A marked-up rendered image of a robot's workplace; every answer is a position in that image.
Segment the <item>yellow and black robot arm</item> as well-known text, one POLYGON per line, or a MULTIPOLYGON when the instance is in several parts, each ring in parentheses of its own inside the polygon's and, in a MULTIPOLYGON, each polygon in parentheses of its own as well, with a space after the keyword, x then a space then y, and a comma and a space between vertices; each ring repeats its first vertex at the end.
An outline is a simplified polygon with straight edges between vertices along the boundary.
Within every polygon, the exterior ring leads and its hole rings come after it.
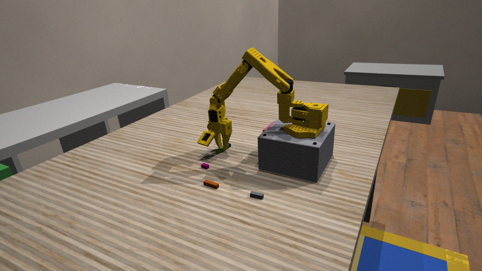
POLYGON ((279 89, 277 92, 279 120, 283 123, 292 123, 292 125, 284 126, 284 132, 296 138, 309 137, 315 139, 326 125, 326 122, 320 125, 320 112, 326 104, 294 101, 294 80, 255 48, 252 47, 247 50, 242 59, 242 63, 231 74, 230 78, 213 91, 214 95, 210 98, 208 110, 209 122, 219 123, 222 121, 226 113, 224 100, 232 94, 234 88, 254 67, 279 89), (290 107, 293 107, 291 116, 290 107))

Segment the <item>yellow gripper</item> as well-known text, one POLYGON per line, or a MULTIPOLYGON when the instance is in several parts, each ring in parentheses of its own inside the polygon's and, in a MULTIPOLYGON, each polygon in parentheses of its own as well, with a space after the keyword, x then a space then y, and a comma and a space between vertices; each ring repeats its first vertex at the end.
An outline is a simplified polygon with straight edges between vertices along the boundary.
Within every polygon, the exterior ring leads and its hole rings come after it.
MULTIPOLYGON (((208 120, 209 122, 209 120, 208 120)), ((229 143, 229 139, 232 133, 232 125, 231 121, 228 118, 223 118, 219 123, 211 123, 207 125, 208 131, 204 131, 203 134, 198 139, 197 143, 209 146, 212 139, 215 138, 215 142, 217 146, 220 148, 222 147, 223 142, 223 150, 227 150, 227 146, 229 143), (222 135, 222 142, 221 142, 221 135, 222 135)))

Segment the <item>orange rectangular rod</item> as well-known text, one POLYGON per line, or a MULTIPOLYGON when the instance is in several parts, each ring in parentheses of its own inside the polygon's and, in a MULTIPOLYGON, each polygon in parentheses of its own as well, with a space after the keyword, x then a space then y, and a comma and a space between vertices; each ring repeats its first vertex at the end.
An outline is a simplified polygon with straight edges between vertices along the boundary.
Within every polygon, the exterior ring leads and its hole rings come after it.
POLYGON ((215 189, 218 189, 218 187, 219 187, 218 183, 215 183, 215 182, 212 182, 212 181, 209 181, 209 180, 205 180, 203 183, 204 183, 205 186, 212 187, 212 188, 215 188, 215 189))

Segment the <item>lime green rod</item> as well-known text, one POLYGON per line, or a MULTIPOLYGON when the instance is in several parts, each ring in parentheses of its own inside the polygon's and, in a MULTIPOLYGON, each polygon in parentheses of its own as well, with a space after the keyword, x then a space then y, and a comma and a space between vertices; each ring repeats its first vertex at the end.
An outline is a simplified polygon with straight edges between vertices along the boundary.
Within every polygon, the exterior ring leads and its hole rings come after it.
POLYGON ((223 150, 223 146, 220 147, 219 149, 215 150, 215 152, 216 152, 217 154, 219 154, 219 153, 221 153, 221 152, 223 152, 223 151, 224 151, 224 150, 223 150))

